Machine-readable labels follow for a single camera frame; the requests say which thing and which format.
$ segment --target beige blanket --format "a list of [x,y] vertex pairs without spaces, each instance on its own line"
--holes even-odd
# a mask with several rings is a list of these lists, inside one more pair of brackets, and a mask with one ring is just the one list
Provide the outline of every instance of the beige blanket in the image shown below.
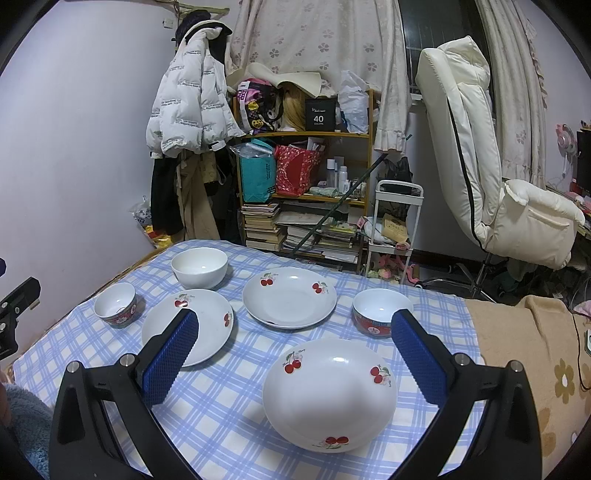
[[[591,391],[580,388],[573,316],[556,299],[529,295],[515,307],[466,300],[487,365],[521,361],[527,372],[542,437],[543,476],[558,464],[591,413]],[[584,349],[587,317],[574,316],[583,383],[591,386],[591,356]]]

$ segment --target towel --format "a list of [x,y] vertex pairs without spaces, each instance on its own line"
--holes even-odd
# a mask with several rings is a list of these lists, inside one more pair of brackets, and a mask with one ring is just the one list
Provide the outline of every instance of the towel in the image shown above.
[[10,428],[18,447],[37,472],[49,480],[51,409],[28,390],[12,384],[4,386],[12,415]]

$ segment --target checkered tablecloth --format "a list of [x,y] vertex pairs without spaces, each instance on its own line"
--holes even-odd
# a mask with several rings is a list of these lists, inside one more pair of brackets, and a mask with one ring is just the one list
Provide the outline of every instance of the checkered tablecloth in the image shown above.
[[[205,246],[228,255],[228,274],[217,291],[236,313],[234,329],[213,358],[182,370],[164,404],[153,408],[179,451],[205,480],[378,480],[387,479],[396,470],[437,407],[425,402],[392,340],[370,338],[353,325],[353,298],[366,288],[386,287],[404,293],[426,331],[436,334],[451,352],[466,352],[483,363],[474,325],[461,298],[392,286],[228,242],[195,240],[169,248],[125,277],[143,298],[134,323],[114,329],[94,314],[94,299],[78,305],[15,362],[17,383],[52,405],[68,362],[79,360],[86,367],[97,367],[113,364],[126,352],[139,352],[141,328],[149,310],[183,289],[171,271],[172,257],[187,248]],[[250,317],[242,304],[246,282],[264,270],[285,266],[318,271],[334,285],[338,302],[327,321],[288,332],[271,330]],[[275,359],[299,343],[319,338],[344,338],[366,345],[386,360],[396,378],[398,404],[391,424],[370,444],[351,452],[313,453],[292,445],[271,427],[262,407],[263,382]],[[109,413],[130,464],[145,469],[116,410]],[[461,462],[481,414],[482,406],[476,405],[445,470]]]

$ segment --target plastic bag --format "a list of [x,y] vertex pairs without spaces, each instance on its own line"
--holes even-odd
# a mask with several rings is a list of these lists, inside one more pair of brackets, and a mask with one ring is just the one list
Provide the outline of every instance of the plastic bag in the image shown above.
[[243,200],[247,203],[266,202],[275,192],[277,164],[273,148],[254,139],[230,149],[239,157]]
[[143,200],[133,205],[129,211],[133,214],[142,231],[148,236],[156,248],[168,248],[173,244],[170,235],[166,235],[163,231],[154,231],[152,227],[152,210],[150,208],[150,202],[145,195]]
[[354,134],[369,132],[368,84],[350,70],[340,72],[339,107],[347,122],[347,130]]

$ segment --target black box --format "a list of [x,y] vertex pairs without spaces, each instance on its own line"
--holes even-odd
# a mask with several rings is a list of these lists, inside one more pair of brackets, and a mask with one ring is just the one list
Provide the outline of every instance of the black box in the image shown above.
[[308,132],[334,132],[336,98],[306,100],[306,130]]

